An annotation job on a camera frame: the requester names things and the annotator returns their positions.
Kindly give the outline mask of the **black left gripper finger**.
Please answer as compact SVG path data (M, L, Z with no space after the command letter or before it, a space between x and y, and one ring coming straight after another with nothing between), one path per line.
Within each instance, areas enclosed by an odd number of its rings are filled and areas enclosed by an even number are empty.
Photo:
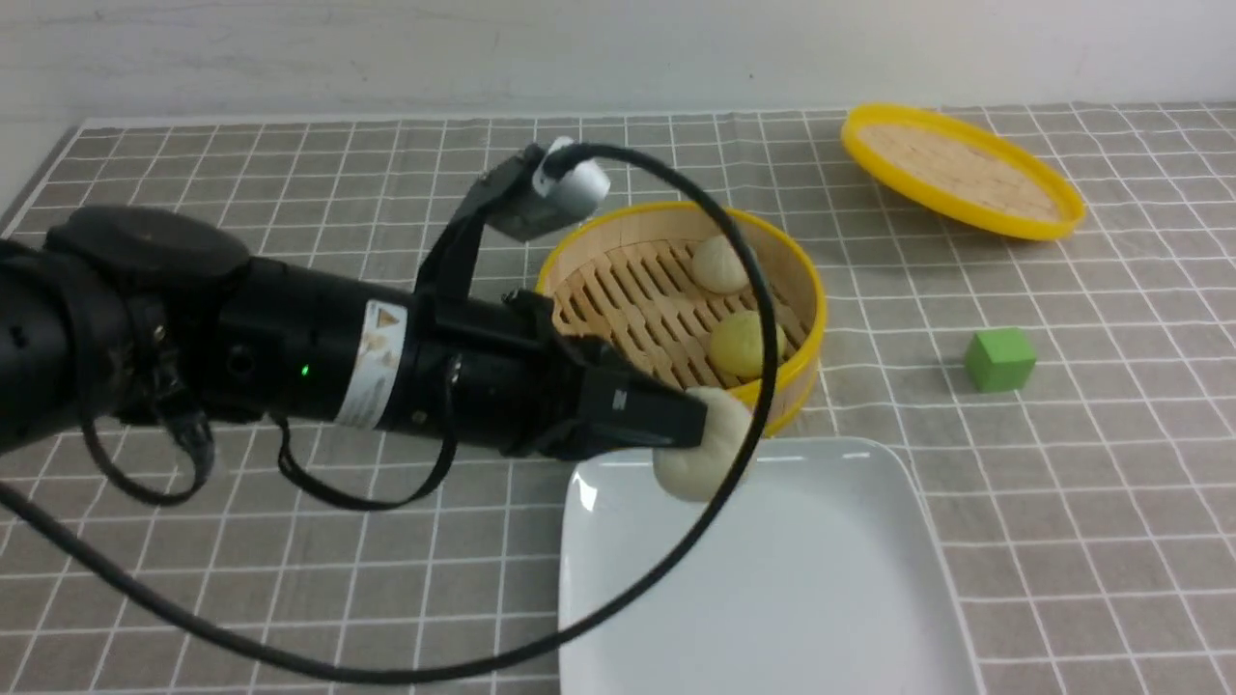
M703 440L708 407L637 373L583 373L570 432L571 458L627 449L691 449Z

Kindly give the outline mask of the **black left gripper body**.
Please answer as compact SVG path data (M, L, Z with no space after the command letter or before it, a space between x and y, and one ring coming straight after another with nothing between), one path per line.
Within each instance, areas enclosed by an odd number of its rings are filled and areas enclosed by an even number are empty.
M552 302L513 291L498 303L473 302L464 322L466 350L454 381L454 435L508 455L586 460L619 443L583 418L583 370L616 365L618 352L596 335L569 336L552 325Z

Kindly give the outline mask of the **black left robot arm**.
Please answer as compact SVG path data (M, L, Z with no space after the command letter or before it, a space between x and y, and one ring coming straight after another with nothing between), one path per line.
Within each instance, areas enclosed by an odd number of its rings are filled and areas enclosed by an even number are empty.
M164 209L72 211L40 249L2 242L2 450L98 417L154 424L157 369L220 422L283 416L567 461L701 443L700 399L599 338L559 333L546 296L480 301L459 263L423 270L397 291L256 257Z

